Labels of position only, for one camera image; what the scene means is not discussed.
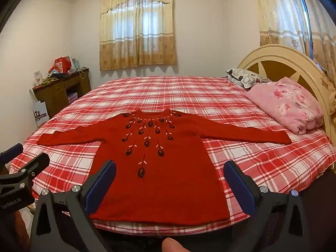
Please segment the person's right hand thumb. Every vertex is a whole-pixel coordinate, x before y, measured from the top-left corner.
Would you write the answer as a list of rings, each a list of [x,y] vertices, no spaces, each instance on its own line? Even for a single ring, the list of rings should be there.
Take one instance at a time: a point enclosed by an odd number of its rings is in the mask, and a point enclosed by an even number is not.
[[[165,238],[162,242],[163,252],[190,252],[184,248],[179,242],[172,238]]]

